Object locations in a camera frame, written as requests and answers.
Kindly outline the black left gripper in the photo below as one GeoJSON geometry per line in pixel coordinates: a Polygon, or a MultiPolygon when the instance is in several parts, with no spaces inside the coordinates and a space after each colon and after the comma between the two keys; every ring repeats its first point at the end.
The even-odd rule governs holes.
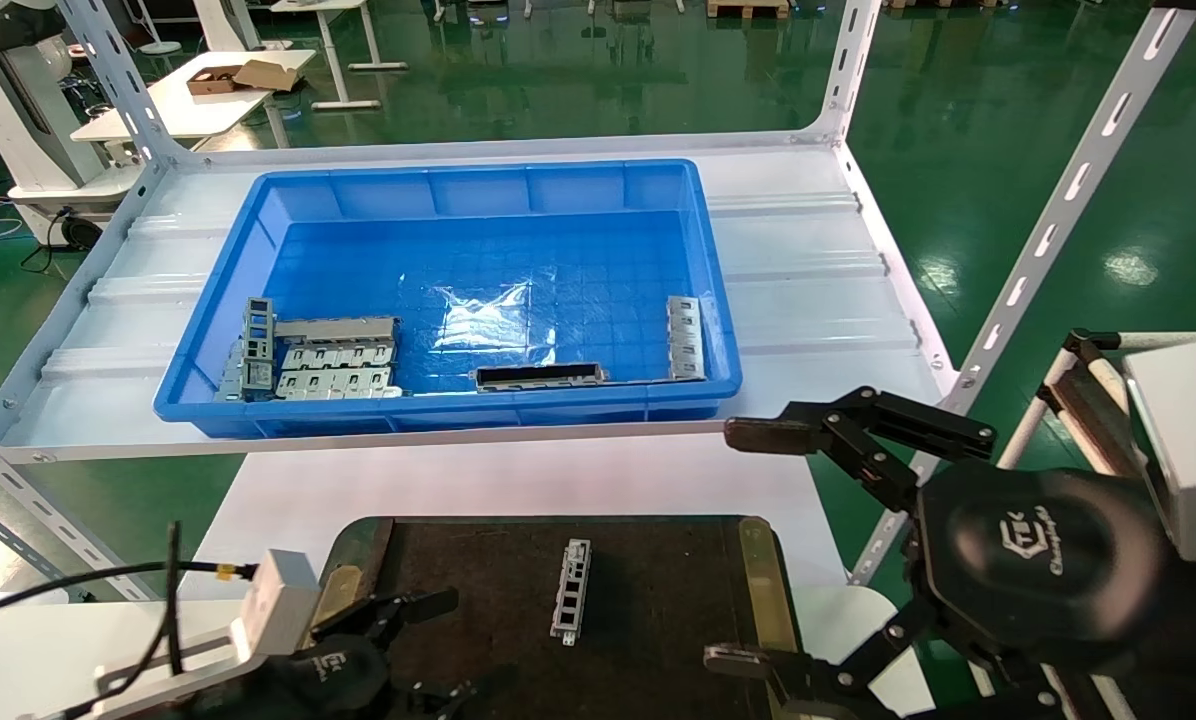
{"type": "MultiPolygon", "coordinates": [[[[405,626],[453,612],[457,588],[366,594],[316,623],[316,646],[270,657],[250,673],[194,694],[185,719],[337,719],[361,710],[388,685],[388,649],[405,626]]],[[[482,697],[475,682],[415,682],[393,688],[388,719],[464,719],[482,697]]]]}

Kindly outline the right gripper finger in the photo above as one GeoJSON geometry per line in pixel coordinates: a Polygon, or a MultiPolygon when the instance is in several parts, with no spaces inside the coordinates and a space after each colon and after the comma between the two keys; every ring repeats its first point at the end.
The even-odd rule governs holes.
{"type": "Polygon", "coordinates": [[[798,620],[813,626],[810,652],[710,643],[703,663],[716,675],[762,682],[781,715],[793,719],[941,719],[913,643],[935,608],[913,598],[798,598],[798,620]]]}
{"type": "Polygon", "coordinates": [[[938,460],[987,460],[997,432],[940,407],[862,386],[826,404],[791,401],[776,417],[730,417],[724,437],[730,449],[748,454],[825,454],[886,510],[909,512],[919,475],[881,443],[938,460]]]}

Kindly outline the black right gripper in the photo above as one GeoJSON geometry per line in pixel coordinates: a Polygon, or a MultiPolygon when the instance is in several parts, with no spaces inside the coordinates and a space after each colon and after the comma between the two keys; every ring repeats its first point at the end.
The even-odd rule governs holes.
{"type": "Polygon", "coordinates": [[[1168,533],[1128,480],[1084,470],[945,470],[915,493],[938,637],[980,664],[1110,666],[1168,570],[1168,533]]]}

